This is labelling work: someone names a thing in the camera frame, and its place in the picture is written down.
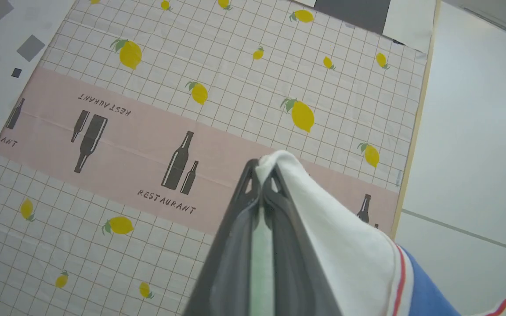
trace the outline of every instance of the red stripe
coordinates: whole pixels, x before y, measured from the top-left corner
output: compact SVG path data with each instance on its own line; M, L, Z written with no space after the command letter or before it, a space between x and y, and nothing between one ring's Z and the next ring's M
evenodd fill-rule
M401 278L398 284L398 292L397 297L395 298L394 313L392 314L392 316L398 316L399 305L401 304L401 295L403 294L403 288L405 286L405 258L403 256L403 252L401 252L401 249L399 248L399 246L397 246L397 244L396 247L398 248L399 255L401 258Z
M499 308L497 308L496 311L487 314L486 316L499 316L505 311L505 309L506 309L506 300L503 300L503 302L501 302Z

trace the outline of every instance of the tile grout line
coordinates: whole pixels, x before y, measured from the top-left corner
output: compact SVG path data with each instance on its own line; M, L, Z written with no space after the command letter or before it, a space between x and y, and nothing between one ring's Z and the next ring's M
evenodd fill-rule
M405 214L408 214L408 215L411 215L411 216L414 216L416 218L419 218L419 219L422 219L422 220L426 220L427 222L430 222L430 223L433 223L433 224L437 224L437 225L440 225L440 226L443 226L444 228L448 228L450 230L455 230L456 232L459 232L459 233L462 233L462 234L466 234L468 236L471 236L471 237L474 237L474 238L477 238L479 240L483 240L483 241L486 241L490 244L494 244L496 246L500 246L500 247L503 247L503 248L506 248L506 244L502 243L502 242L498 242L496 240L493 240L491 238L487 238L487 237L484 237L484 236L481 236L481 235L478 235L478 234L475 234L475 233L472 233L472 232L469 232L467 230L463 230L462 228L458 228L456 226L452 226L450 224L446 224L444 222L441 222L440 220L436 220L436 219L433 219L433 218L430 218L428 216L425 216L425 215L421 215L421 214L418 214L416 212L412 212L412 211L408 211L406 210L405 208L402 208L401 212L405 213Z

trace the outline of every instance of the white stripe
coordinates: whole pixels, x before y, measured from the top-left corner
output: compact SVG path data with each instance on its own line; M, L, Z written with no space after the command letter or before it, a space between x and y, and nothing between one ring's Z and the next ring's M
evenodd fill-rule
M390 289L390 298L388 300L388 310L386 315L393 316L394 314L395 302L396 299L398 298L399 282L401 281L401 256L403 256L405 264L405 282L401 292L401 300L397 316L407 316L409 315L409 310L411 308L411 298L413 296L413 282L414 282L413 266L405 251L403 251L403 249L401 248L399 248L398 250L398 246L392 240L390 240L390 238L387 238L387 240L389 244L392 246L392 251L394 252L395 268L394 268L394 277Z

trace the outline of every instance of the white paper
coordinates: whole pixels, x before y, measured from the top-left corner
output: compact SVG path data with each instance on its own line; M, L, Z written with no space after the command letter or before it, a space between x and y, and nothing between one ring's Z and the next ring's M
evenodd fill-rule
M436 0L391 0L382 34L428 53Z
M34 68L52 37L72 7L74 0L0 0L0 132L26 86ZM35 36L45 46L30 61L23 58L18 48ZM20 68L18 78L11 76Z

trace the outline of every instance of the pink stripe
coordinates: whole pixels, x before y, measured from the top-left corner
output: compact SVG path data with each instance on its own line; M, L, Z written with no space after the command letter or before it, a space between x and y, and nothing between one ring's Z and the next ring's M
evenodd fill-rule
M403 256L403 252L401 251L401 248L399 248L399 246L397 246L397 244L396 244L396 247L398 248L399 255L401 258L401 278L400 278L399 284L398 284L398 292L397 292L397 296L395 298L394 312L392 313L392 316L398 316L399 305L401 304L401 296L403 295L403 288L405 286L405 258Z

